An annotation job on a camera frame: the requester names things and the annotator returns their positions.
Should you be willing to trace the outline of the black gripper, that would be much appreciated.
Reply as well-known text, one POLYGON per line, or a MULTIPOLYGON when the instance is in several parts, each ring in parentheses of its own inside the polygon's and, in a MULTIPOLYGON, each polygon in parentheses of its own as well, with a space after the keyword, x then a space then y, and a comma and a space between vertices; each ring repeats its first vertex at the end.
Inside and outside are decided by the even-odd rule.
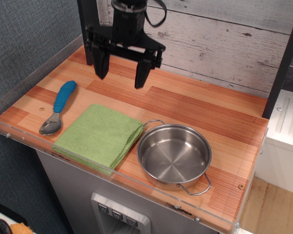
POLYGON ((166 47, 144 32, 149 21, 146 4, 114 4, 113 25, 93 29, 91 45, 96 75, 104 79, 109 71, 110 55, 138 62, 136 89, 143 88, 151 68, 159 68, 166 47))

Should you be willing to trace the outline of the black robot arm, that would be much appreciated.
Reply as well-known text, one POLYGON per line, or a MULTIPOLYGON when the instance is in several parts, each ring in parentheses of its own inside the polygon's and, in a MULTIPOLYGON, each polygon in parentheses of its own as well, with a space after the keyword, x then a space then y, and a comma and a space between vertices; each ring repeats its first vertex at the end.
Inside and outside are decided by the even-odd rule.
POLYGON ((149 21, 147 1, 113 0, 111 26, 87 25, 85 48, 89 51, 95 73, 104 79, 109 71, 110 55, 136 61, 135 88, 140 89, 152 69, 159 68, 165 46, 144 32, 149 21))

